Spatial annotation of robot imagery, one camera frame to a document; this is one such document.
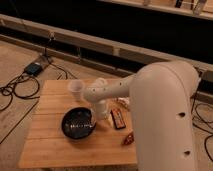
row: wire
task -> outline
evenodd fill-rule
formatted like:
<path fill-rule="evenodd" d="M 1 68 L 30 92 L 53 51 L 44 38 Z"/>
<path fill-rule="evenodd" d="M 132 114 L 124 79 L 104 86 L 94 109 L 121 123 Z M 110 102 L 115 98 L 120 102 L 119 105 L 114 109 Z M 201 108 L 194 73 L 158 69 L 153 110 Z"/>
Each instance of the wire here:
<path fill-rule="evenodd" d="M 51 38 L 48 40 L 47 44 L 44 46 L 44 54 L 43 54 L 43 56 L 46 58 L 47 62 L 48 62 L 51 66 L 53 66 L 53 67 L 55 67 L 55 68 L 57 68 L 57 69 L 59 69 L 59 70 L 61 70 L 61 71 L 64 72 L 64 74 L 65 74 L 65 79 L 66 79 L 66 80 L 68 79 L 68 75 L 70 75 L 70 76 L 71 76 L 72 78 L 74 78 L 74 79 L 77 79 L 77 77 L 76 77 L 74 74 L 72 74 L 69 70 L 63 68 L 62 66 L 52 64 L 52 63 L 50 62 L 49 57 L 48 57 L 48 54 L 47 54 L 47 46 L 48 46 L 53 40 L 54 40 L 54 38 L 51 37 Z"/>
<path fill-rule="evenodd" d="M 26 116 L 32 111 L 32 109 L 38 104 L 38 101 L 24 114 L 24 116 L 13 126 L 13 128 L 7 133 L 7 135 L 0 141 L 0 145 L 7 139 L 7 137 L 16 129 L 16 127 L 26 118 Z"/>
<path fill-rule="evenodd" d="M 204 147 L 205 147 L 206 154 L 208 155 L 209 159 L 213 162 L 213 158 L 212 158 L 212 156 L 210 155 L 209 150 L 208 150 L 208 147 L 207 147 L 207 143 L 208 143 L 208 140 L 209 140 L 210 138 L 213 138 L 213 134 L 212 134 L 212 135 L 209 135 L 208 137 L 205 138 L 205 140 L 204 140 Z"/>
<path fill-rule="evenodd" d="M 35 91 L 28 95 L 18 94 L 16 90 L 17 86 L 22 83 L 26 83 L 28 81 L 33 81 L 35 83 L 36 85 Z M 6 110 L 12 104 L 14 96 L 23 100 L 37 99 L 39 98 L 39 96 L 35 96 L 35 95 L 39 92 L 39 90 L 40 90 L 40 83 L 34 76 L 28 75 L 26 73 L 22 73 L 21 75 L 13 78 L 5 86 L 0 87 L 0 95 L 3 97 L 8 97 L 8 96 L 10 97 L 8 104 L 0 108 L 0 112 Z"/>
<path fill-rule="evenodd" d="M 205 132 L 205 133 L 210 134 L 210 135 L 208 135 L 208 136 L 204 139 L 204 149 L 205 149 L 205 151 L 206 151 L 206 154 L 207 154 L 209 160 L 211 160 L 211 162 L 213 162 L 213 158 L 212 158 L 212 156 L 211 156 L 211 154 L 210 154 L 210 152 L 209 152 L 208 145 L 207 145 L 208 140 L 209 140 L 210 138 L 213 137 L 213 127 L 210 125 L 210 124 L 213 123 L 213 121 L 207 121 L 207 120 L 205 120 L 205 119 L 201 116 L 201 114 L 198 112 L 199 106 L 207 106 L 207 107 L 209 107 L 210 109 L 213 109 L 213 107 L 212 107 L 211 105 L 205 104 L 205 103 L 197 104 L 197 105 L 195 106 L 195 113 L 196 113 L 197 116 L 194 116 L 194 117 L 193 117 L 193 121 L 195 121 L 194 118 L 197 118 L 196 121 L 199 121 L 199 123 L 205 124 L 205 125 L 208 126 L 208 128 L 211 130 L 211 131 L 209 131 L 209 130 L 207 130 L 207 129 L 205 129 L 205 128 L 202 128 L 201 126 L 199 126 L 199 125 L 197 125 L 197 124 L 195 124 L 195 123 L 193 122 L 193 126 L 194 126 L 194 127 L 198 128 L 199 130 L 201 130 L 201 131 L 203 131 L 203 132 Z"/>

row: white cup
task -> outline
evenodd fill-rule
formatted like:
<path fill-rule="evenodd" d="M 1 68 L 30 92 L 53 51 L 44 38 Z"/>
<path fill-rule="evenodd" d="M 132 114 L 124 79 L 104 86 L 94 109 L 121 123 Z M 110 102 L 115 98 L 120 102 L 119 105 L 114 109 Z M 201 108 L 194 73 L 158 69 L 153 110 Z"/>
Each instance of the white cup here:
<path fill-rule="evenodd" d="M 84 82 L 78 79 L 70 81 L 67 85 L 67 89 L 72 93 L 76 101 L 82 100 L 84 87 Z"/>

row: wooden table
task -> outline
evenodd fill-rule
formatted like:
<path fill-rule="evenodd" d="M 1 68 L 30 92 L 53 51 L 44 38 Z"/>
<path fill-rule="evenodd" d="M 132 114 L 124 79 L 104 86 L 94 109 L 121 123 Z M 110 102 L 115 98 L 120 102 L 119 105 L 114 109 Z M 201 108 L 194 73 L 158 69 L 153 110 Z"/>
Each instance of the wooden table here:
<path fill-rule="evenodd" d="M 109 107 L 119 107 L 126 128 L 115 130 L 111 116 L 97 123 L 87 138 L 71 140 L 61 130 L 61 120 L 71 108 L 90 104 L 76 102 L 67 90 L 70 80 L 46 81 L 31 128 L 19 161 L 20 168 L 54 168 L 100 165 L 136 164 L 135 144 L 122 146 L 124 137 L 132 131 L 130 113 L 108 100 Z M 86 84 L 93 80 L 84 80 Z"/>

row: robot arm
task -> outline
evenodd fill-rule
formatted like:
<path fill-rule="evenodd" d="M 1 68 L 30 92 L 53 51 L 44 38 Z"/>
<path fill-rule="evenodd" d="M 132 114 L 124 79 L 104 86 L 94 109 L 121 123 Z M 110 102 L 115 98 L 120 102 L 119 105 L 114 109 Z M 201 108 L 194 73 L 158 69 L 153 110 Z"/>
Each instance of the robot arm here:
<path fill-rule="evenodd" d="M 196 171 L 190 96 L 198 83 L 198 74 L 188 63 L 163 62 L 113 84 L 90 86 L 84 97 L 97 103 L 130 96 L 139 170 Z"/>

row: floor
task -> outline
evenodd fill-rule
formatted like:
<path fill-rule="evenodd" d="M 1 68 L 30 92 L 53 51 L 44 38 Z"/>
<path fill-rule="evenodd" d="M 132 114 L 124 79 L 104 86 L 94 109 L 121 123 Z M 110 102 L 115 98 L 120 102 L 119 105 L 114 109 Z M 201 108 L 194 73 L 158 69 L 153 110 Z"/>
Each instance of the floor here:
<path fill-rule="evenodd" d="M 30 62 L 36 59 L 38 54 L 34 51 L 24 49 L 6 42 L 0 41 L 0 86 L 5 85 L 9 80 L 19 75 L 23 68 Z M 54 58 L 54 64 L 61 65 L 68 69 L 78 78 L 114 78 L 116 76 L 103 73 L 91 68 L 83 67 L 78 64 L 67 62 L 58 58 Z M 39 76 L 41 86 L 47 79 L 57 79 L 61 72 L 52 66 L 46 68 Z M 32 89 L 32 83 L 19 87 L 18 91 L 26 93 Z M 7 99 L 0 97 L 0 107 Z M 10 108 L 0 112 L 0 142 L 7 136 L 7 134 L 14 128 L 14 126 L 24 117 L 26 112 L 36 103 L 36 100 L 20 100 L 15 98 Z M 7 136 L 7 138 L 0 144 L 0 170 L 1 171 L 22 171 L 17 166 L 19 157 L 24 145 L 27 132 L 32 121 L 32 115 L 35 108 L 18 124 L 18 126 Z M 202 107 L 200 109 L 208 119 L 213 120 L 213 113 L 210 108 Z M 213 164 L 207 158 L 204 151 L 203 140 L 207 136 L 197 129 L 195 130 L 196 149 L 198 154 L 199 171 L 211 171 Z M 208 143 L 209 151 L 213 155 L 213 139 Z M 106 166 L 106 167 L 90 167 L 90 168 L 75 168 L 75 169 L 53 169 L 56 171 L 136 171 L 136 166 Z"/>

